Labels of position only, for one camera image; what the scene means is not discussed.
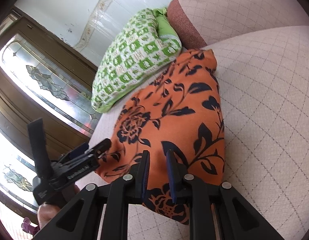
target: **metal rivet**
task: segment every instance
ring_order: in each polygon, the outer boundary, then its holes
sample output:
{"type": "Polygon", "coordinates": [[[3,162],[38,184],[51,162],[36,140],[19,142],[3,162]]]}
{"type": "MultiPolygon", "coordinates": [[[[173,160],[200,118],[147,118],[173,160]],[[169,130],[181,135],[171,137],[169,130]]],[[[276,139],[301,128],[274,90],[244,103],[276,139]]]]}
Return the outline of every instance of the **metal rivet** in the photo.
{"type": "Polygon", "coordinates": [[[94,190],[96,188],[96,184],[88,184],[88,185],[86,185],[86,190],[87,191],[92,191],[92,190],[94,190]]]}
{"type": "Polygon", "coordinates": [[[131,174],[126,174],[123,176],[124,180],[131,180],[133,178],[133,176],[131,174]]]}
{"type": "Polygon", "coordinates": [[[186,180],[193,180],[195,177],[194,177],[192,174],[186,174],[186,175],[184,176],[184,178],[185,178],[186,180]]]}
{"type": "Polygon", "coordinates": [[[221,186],[224,188],[224,189],[230,189],[231,188],[231,184],[229,182],[224,182],[221,184],[221,186]]]}

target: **beige quilted fabric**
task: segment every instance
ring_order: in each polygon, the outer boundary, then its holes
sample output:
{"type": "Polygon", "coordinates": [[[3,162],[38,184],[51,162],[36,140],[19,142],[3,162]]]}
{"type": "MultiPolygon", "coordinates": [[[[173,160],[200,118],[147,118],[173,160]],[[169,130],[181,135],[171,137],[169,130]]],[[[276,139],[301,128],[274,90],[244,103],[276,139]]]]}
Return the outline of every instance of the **beige quilted fabric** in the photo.
{"type": "Polygon", "coordinates": [[[179,0],[207,45],[274,27],[309,25],[297,0],[179,0]]]}
{"type": "MultiPolygon", "coordinates": [[[[309,26],[248,33],[207,48],[218,62],[227,145],[224,180],[284,239],[301,240],[309,228],[309,26]]],[[[112,136],[129,97],[102,115],[91,146],[112,136]]],[[[104,183],[90,174],[80,188],[91,181],[104,183]]],[[[188,240],[189,228],[130,205],[128,235],[130,240],[188,240]]]]}

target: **white wall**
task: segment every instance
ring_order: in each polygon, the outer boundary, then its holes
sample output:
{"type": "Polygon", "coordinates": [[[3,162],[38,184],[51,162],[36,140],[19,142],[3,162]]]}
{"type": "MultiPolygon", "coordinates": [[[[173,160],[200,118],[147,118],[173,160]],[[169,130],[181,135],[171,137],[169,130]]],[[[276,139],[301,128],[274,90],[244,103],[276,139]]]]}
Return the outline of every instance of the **white wall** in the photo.
{"type": "Polygon", "coordinates": [[[70,46],[80,39],[99,0],[18,0],[16,7],[70,46]]]}

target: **hand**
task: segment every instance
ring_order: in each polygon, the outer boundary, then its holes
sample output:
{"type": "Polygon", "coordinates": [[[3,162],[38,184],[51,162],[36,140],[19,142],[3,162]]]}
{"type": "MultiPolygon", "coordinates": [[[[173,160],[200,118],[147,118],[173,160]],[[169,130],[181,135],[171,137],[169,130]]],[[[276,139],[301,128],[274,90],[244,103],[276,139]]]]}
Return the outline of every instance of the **hand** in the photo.
{"type": "MultiPolygon", "coordinates": [[[[77,194],[80,189],[77,185],[74,186],[74,192],[77,194]]],[[[51,219],[53,219],[60,211],[60,208],[55,205],[43,203],[38,209],[38,221],[40,229],[43,228],[51,219]]]]}

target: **green and white pillow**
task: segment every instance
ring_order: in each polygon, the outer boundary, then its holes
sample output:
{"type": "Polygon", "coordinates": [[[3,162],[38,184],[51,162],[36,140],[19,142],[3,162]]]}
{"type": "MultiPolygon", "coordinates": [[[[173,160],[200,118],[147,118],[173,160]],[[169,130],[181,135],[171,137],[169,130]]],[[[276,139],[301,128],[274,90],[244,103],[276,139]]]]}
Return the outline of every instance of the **green and white pillow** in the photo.
{"type": "Polygon", "coordinates": [[[91,103],[96,111],[107,112],[179,55],[181,41],[165,13],[165,9],[139,11],[111,43],[93,81],[91,103]]]}

